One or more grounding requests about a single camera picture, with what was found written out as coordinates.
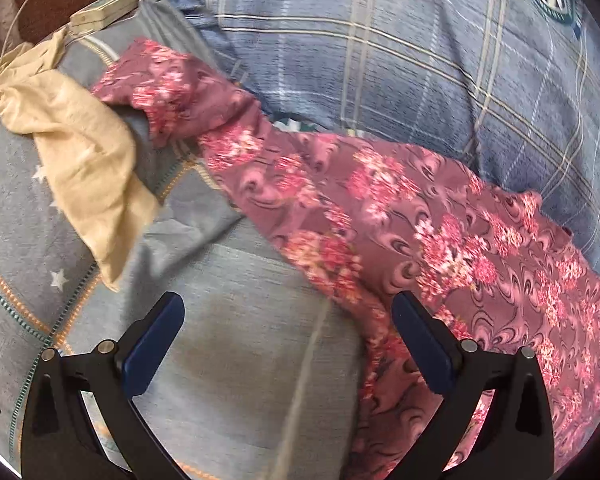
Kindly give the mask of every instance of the blue gripper pad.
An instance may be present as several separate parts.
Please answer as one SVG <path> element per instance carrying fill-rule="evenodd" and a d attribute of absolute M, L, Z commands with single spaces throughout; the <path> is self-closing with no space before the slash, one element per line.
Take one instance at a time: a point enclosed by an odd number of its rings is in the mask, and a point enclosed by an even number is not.
<path fill-rule="evenodd" d="M 133 323 L 120 338 L 137 342 L 120 366 L 122 387 L 127 398 L 145 393 L 184 322 L 184 303 L 174 292 L 165 292 L 144 319 Z"/>
<path fill-rule="evenodd" d="M 401 292 L 391 306 L 392 319 L 402 340 L 409 349 L 422 377 L 435 394 L 445 395 L 456 382 L 451 357 L 438 340 L 448 329 L 424 309 L 411 293 Z"/>

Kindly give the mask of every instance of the orange stitching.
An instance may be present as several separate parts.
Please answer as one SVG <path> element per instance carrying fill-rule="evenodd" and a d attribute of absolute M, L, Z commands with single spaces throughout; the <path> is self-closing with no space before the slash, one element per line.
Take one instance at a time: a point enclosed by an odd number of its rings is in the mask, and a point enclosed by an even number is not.
<path fill-rule="evenodd" d="M 192 164 L 185 162 L 184 167 L 178 172 L 178 174 L 176 174 L 171 179 L 170 183 L 163 190 L 163 192 L 160 193 L 158 200 L 160 200 L 160 201 L 164 200 L 167 197 L 167 195 L 171 192 L 171 190 L 173 190 L 173 187 L 176 185 L 177 181 L 179 181 L 186 173 L 188 173 L 192 169 L 193 169 Z M 58 332 L 56 334 L 56 336 L 54 337 L 54 339 L 56 340 L 56 347 L 61 346 L 61 347 L 65 348 L 69 354 L 74 353 L 74 351 L 71 348 L 71 346 L 69 346 L 69 344 L 66 343 L 66 338 L 69 335 L 69 332 L 71 331 L 71 328 L 73 327 L 75 320 L 78 319 L 78 316 L 80 315 L 80 311 L 82 310 L 84 304 L 91 297 L 91 294 L 93 294 L 93 291 L 95 290 L 98 283 L 100 283 L 101 278 L 102 277 L 101 277 L 100 273 L 98 273 L 92 277 L 91 281 L 84 288 L 84 290 L 82 291 L 82 293 L 80 295 L 80 298 L 78 299 L 77 303 L 75 304 L 74 308 L 72 309 L 71 314 L 69 315 L 68 319 L 66 320 L 66 323 L 64 324 L 64 328 L 60 332 Z M 20 441 L 21 440 L 22 440 L 22 424 L 20 424 L 20 426 L 18 428 L 18 454 L 20 453 Z M 194 474 L 198 474 L 198 473 L 196 473 L 196 471 L 199 471 L 198 469 L 192 468 L 191 466 L 188 466 L 186 464 L 183 464 L 180 467 L 183 469 L 189 468 L 189 469 L 191 469 L 191 471 Z M 200 473 L 199 476 L 201 478 L 204 478 L 205 480 L 219 480 L 215 476 L 207 475 L 206 473 L 204 473 L 202 471 L 199 471 L 199 473 Z"/>
<path fill-rule="evenodd" d="M 171 191 L 173 191 L 173 188 L 175 187 L 175 185 L 178 183 L 178 181 L 185 176 L 187 173 L 189 173 L 189 171 L 192 170 L 192 166 L 190 163 L 188 162 L 183 162 L 183 167 L 182 169 L 171 179 L 170 183 L 167 184 L 167 187 L 165 187 L 162 190 L 162 193 L 160 193 L 160 195 L 158 196 L 158 200 L 160 202 L 162 202 L 165 198 L 168 197 L 169 193 Z"/>
<path fill-rule="evenodd" d="M 92 424 L 93 428 L 96 430 L 99 436 L 102 436 L 115 442 L 115 440 L 111 436 L 109 428 L 107 428 L 104 424 L 101 424 L 100 422 L 92 422 Z M 204 471 L 200 471 L 200 469 L 185 464 L 184 462 L 178 462 L 176 460 L 176 464 L 178 464 L 178 467 L 183 471 L 186 471 L 187 473 L 193 473 L 194 475 L 199 476 L 200 478 L 204 478 L 205 480 L 220 480 L 218 477 L 210 475 L 209 473 L 205 473 Z"/>
<path fill-rule="evenodd" d="M 200 478 L 204 478 L 205 480 L 220 480 L 217 476 L 213 476 L 209 473 L 205 473 L 204 471 L 200 471 L 200 469 L 187 465 L 183 462 L 178 462 L 176 460 L 176 464 L 178 464 L 180 469 L 182 469 L 183 471 L 186 471 L 187 473 L 193 473 L 195 476 L 199 476 Z"/>
<path fill-rule="evenodd" d="M 195 164 L 193 166 L 193 169 L 198 172 L 199 176 L 202 177 L 202 180 L 204 181 L 204 183 L 207 184 L 211 189 L 213 189 L 215 191 L 222 191 L 220 186 L 218 186 L 218 184 L 216 184 L 216 181 L 213 180 L 213 177 L 211 177 L 211 175 L 209 175 L 209 172 L 206 170 L 206 167 L 204 164 L 202 164 L 202 162 Z"/>
<path fill-rule="evenodd" d="M 95 290 L 98 283 L 100 283 L 100 281 L 101 281 L 101 275 L 100 275 L 100 273 L 98 273 L 91 279 L 89 284 L 84 288 L 84 290 L 82 291 L 82 294 L 80 295 L 80 298 L 78 299 L 77 303 L 75 304 L 75 307 L 71 310 L 71 314 L 69 315 L 68 319 L 66 320 L 66 323 L 64 324 L 64 328 L 56 334 L 56 336 L 55 336 L 56 344 L 59 344 L 59 345 L 66 344 L 65 340 L 66 340 L 66 337 L 69 335 L 69 331 L 71 330 L 71 327 L 74 325 L 74 322 L 78 318 L 78 315 L 80 314 L 80 312 L 82 311 L 84 304 L 91 297 L 91 294 L 93 294 L 93 291 Z"/>
<path fill-rule="evenodd" d="M 4 297 L 16 308 L 18 313 L 25 317 L 34 327 L 40 330 L 40 332 L 50 333 L 51 329 L 40 321 L 24 304 L 16 297 L 11 291 L 9 285 L 4 281 L 0 275 L 0 291 L 4 294 Z"/>

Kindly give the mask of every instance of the fabric fold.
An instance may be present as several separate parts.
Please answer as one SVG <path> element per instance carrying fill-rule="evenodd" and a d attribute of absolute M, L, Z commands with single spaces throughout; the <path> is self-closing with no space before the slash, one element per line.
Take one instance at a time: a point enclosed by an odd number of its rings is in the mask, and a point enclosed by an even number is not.
<path fill-rule="evenodd" d="M 54 199 L 117 290 L 129 251 L 158 211 L 134 173 L 136 146 L 126 124 L 54 67 L 64 30 L 0 60 L 0 120 L 32 134 Z"/>
<path fill-rule="evenodd" d="M 411 290 L 458 338 L 538 355 L 553 410 L 556 468 L 600 417 L 600 277 L 543 217 L 541 197 L 505 192 L 420 146 L 282 132 L 250 94 L 193 56 L 136 42 L 93 88 L 144 110 L 154 143 L 192 137 L 258 231 L 356 321 L 366 343 L 351 479 L 383 479 L 435 413 L 390 322 Z M 449 466 L 482 427 L 485 393 Z"/>

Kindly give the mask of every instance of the blue bedsheet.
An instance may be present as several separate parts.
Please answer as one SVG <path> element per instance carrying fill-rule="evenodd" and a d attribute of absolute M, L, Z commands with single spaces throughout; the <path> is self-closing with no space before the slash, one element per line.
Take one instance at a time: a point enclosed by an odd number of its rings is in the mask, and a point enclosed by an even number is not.
<path fill-rule="evenodd" d="M 171 0 L 271 112 L 536 189 L 600 274 L 600 30 L 578 0 Z"/>

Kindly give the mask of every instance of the gray blanket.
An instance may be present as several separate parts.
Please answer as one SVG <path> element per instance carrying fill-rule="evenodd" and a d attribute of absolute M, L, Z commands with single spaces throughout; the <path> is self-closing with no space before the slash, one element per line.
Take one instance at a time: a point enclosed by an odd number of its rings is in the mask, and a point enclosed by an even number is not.
<path fill-rule="evenodd" d="M 213 63 L 177 12 L 145 0 L 136 17 L 74 41 L 59 68 L 91 86 L 137 36 Z M 90 351 L 173 290 L 184 298 L 185 323 L 136 406 L 174 459 L 197 478 L 337 478 L 361 363 L 352 322 L 231 209 L 203 166 L 183 163 L 179 149 L 156 152 L 144 115 L 116 111 L 136 134 L 138 175 L 164 199 L 118 294 L 97 279 L 46 181 L 33 178 L 40 162 L 32 140 L 0 124 L 0 453 L 18 468 L 27 389 L 43 349 Z"/>

